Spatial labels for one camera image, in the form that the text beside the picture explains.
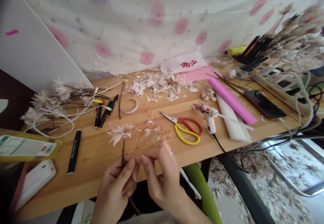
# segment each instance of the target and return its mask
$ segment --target polka dot fabric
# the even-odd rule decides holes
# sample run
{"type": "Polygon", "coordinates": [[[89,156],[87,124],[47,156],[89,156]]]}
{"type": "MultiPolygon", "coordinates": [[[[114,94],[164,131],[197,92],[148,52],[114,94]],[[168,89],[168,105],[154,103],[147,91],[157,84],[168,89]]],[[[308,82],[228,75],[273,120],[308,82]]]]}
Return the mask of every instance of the polka dot fabric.
{"type": "Polygon", "coordinates": [[[87,77],[159,67],[199,49],[204,58],[281,29],[319,0],[26,0],[87,77]]]}

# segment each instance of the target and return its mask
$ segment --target smartphone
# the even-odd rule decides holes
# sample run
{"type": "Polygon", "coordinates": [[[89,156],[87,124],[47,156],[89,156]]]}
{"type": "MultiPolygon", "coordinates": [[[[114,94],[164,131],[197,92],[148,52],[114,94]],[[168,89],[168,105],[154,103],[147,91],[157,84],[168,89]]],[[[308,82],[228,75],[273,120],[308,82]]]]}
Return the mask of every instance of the smartphone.
{"type": "Polygon", "coordinates": [[[276,119],[287,115],[272,102],[269,101],[261,92],[257,90],[246,91],[243,93],[267,118],[276,119]]]}

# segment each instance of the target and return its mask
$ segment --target small bowl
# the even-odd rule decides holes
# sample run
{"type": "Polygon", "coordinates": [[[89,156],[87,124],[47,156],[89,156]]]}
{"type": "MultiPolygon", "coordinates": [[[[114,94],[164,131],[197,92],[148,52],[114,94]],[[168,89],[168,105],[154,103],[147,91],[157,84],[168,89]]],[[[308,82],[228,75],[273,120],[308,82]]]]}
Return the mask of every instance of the small bowl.
{"type": "Polygon", "coordinates": [[[218,67],[225,67],[233,60],[234,58],[227,54],[218,54],[213,57],[213,63],[218,67]]]}

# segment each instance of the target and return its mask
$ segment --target hand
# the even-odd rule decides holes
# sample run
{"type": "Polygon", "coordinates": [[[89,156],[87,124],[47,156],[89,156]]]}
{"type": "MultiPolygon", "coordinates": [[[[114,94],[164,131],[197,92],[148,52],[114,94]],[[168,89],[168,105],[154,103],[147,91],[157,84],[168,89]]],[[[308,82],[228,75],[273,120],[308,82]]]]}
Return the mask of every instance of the hand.
{"type": "Polygon", "coordinates": [[[162,209],[169,211],[181,224],[212,224],[208,217],[189,198],[180,186],[180,167],[166,141],[151,146],[140,162],[143,164],[151,198],[162,209]],[[163,174],[156,176],[154,161],[158,160],[163,174]]]}
{"type": "Polygon", "coordinates": [[[159,142],[140,156],[140,162],[144,167],[151,198],[162,209],[175,215],[187,195],[180,186],[180,167],[174,154],[169,155],[171,151],[166,141],[159,142]],[[155,159],[160,163],[163,175],[156,176],[155,159]]]}
{"type": "Polygon", "coordinates": [[[139,164],[134,157],[125,154],[127,164],[122,169],[121,159],[117,158],[104,174],[91,224],[117,223],[136,188],[139,164]]]}

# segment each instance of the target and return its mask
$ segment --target scissors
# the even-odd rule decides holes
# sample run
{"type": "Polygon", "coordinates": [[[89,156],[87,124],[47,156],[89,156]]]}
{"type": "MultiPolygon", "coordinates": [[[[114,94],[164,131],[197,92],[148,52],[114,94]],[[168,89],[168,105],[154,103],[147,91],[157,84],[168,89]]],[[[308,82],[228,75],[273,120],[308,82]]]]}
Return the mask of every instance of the scissors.
{"type": "Polygon", "coordinates": [[[202,128],[202,126],[196,121],[196,120],[194,120],[194,119],[192,119],[192,118],[179,118],[179,120],[177,120],[176,118],[174,118],[174,117],[171,117],[170,115],[167,115],[167,114],[165,114],[165,113],[163,113],[163,112],[161,112],[160,111],[160,113],[161,114],[163,114],[165,117],[167,117],[169,120],[171,120],[173,123],[175,123],[175,126],[174,126],[174,129],[175,129],[175,133],[177,134],[177,136],[178,136],[178,138],[182,141],[182,142],[184,142],[184,143],[186,143],[186,144],[188,144],[188,145],[197,145],[198,143],[199,143],[199,141],[200,141],[200,135],[202,135],[202,133],[203,133],[203,128],[202,128]],[[192,121],[192,122],[194,122],[198,127],[199,127],[199,133],[197,133],[187,122],[185,122],[184,120],[190,120],[190,121],[192,121]],[[179,124],[178,123],[183,123],[185,126],[187,126],[188,128],[189,128],[189,130],[185,130],[185,129],[183,129],[183,128],[181,128],[180,126],[179,126],[179,124]],[[191,142],[191,141],[187,141],[187,140],[185,140],[184,138],[182,138],[182,136],[180,135],[180,133],[179,133],[179,131],[178,131],[178,129],[179,130],[181,130],[182,132],[184,132],[184,133],[187,133],[187,134],[190,134],[190,135],[193,135],[194,137],[196,137],[196,141],[195,142],[191,142]]]}

